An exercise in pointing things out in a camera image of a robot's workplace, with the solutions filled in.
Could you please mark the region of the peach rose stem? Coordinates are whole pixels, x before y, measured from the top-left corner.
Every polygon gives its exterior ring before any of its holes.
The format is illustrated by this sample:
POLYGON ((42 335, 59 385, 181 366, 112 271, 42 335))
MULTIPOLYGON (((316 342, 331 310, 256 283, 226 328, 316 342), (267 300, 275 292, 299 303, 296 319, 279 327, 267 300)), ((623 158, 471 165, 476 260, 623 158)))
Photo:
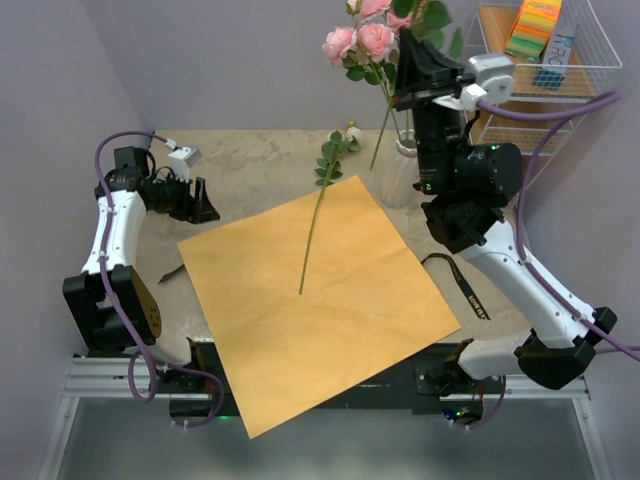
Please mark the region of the peach rose stem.
MULTIPOLYGON (((392 10, 396 15, 411 17, 411 25, 407 28, 413 32, 418 40, 430 42, 448 58, 454 60, 460 58, 464 47, 463 31, 460 27, 456 27, 450 37, 447 37, 446 30, 453 23, 453 19, 444 1, 391 2, 392 10)), ((394 62, 397 64, 399 60, 399 30, 395 32, 397 55, 394 62)))

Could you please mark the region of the pale pink rose stem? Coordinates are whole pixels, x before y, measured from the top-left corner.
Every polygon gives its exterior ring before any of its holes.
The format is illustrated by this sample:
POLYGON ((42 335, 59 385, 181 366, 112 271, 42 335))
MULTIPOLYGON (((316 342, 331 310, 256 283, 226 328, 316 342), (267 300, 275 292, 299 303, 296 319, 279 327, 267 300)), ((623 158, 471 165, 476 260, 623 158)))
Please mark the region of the pale pink rose stem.
POLYGON ((394 13, 390 0, 347 0, 345 10, 356 25, 371 22, 378 17, 383 18, 386 26, 394 32, 397 32, 401 27, 411 25, 409 15, 400 17, 394 13))

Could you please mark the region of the orange wrapping paper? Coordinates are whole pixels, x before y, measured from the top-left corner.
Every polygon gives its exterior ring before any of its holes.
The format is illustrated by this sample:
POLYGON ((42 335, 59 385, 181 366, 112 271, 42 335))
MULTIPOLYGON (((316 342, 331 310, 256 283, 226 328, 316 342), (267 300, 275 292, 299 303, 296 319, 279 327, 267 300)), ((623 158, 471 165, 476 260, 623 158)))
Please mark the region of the orange wrapping paper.
POLYGON ((357 177, 179 250, 250 438, 460 327, 357 177))

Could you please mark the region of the black printed ribbon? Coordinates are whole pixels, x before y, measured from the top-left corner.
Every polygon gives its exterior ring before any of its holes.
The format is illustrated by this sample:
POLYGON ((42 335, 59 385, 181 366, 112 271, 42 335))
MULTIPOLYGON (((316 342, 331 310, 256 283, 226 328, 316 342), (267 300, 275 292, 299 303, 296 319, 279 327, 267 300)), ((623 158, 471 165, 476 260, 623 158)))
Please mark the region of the black printed ribbon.
MULTIPOLYGON (((449 264, 459 290, 476 317, 481 320, 489 320, 490 317, 485 307, 451 256, 432 253, 421 262, 426 263, 436 258, 449 264)), ((292 275, 286 273, 279 263, 269 260, 264 273, 260 271, 260 264, 261 262, 256 259, 237 259, 219 262, 215 265, 198 262, 196 266, 204 267, 206 273, 215 280, 234 280, 236 282, 244 280, 252 286, 267 290, 269 293, 284 296, 297 294, 292 275)), ((429 300, 435 300, 438 305, 445 303, 443 297, 435 292, 433 283, 419 281, 418 286, 427 288, 425 298, 420 296, 420 292, 416 288, 410 288, 405 292, 384 284, 379 273, 364 276, 360 280, 354 279, 352 274, 336 274, 323 280, 319 287, 314 288, 309 295, 303 295, 301 298, 318 305, 341 305, 380 314, 402 314, 414 307, 423 309, 428 305, 429 300)))

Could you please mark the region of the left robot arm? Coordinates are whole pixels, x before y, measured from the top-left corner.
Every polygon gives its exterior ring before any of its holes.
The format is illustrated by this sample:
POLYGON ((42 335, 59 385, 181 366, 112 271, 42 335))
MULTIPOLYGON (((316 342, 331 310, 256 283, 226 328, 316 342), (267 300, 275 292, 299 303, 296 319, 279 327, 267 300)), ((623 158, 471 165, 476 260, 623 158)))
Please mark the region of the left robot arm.
POLYGON ((187 338, 163 326, 160 308, 134 263, 147 213, 191 224, 219 220, 205 179, 190 176, 200 158, 196 147, 177 147, 168 156, 166 174, 159 175, 150 151, 133 146, 116 149, 114 169, 94 191, 99 219, 89 257, 80 274, 66 278, 62 287, 90 351, 123 353, 135 348, 119 316, 124 312, 151 355, 175 364, 171 378, 185 392, 205 385, 207 368, 191 358, 187 338))

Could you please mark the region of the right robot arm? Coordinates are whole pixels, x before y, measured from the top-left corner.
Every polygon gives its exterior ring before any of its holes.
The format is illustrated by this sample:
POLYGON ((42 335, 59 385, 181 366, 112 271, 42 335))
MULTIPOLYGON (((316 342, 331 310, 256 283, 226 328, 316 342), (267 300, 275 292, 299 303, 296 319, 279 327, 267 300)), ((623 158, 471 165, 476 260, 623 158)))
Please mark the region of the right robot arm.
POLYGON ((503 54, 447 58, 410 29, 398 34, 394 107, 414 122, 422 208, 432 238, 489 279, 523 314, 529 328, 494 340, 463 341, 427 379, 441 395, 469 392, 492 376, 524 374, 559 390, 581 376, 601 334, 617 318, 581 300, 526 248, 504 217, 522 199, 523 160, 512 143, 472 144, 462 112, 489 112, 524 121, 506 108, 514 64, 503 54))

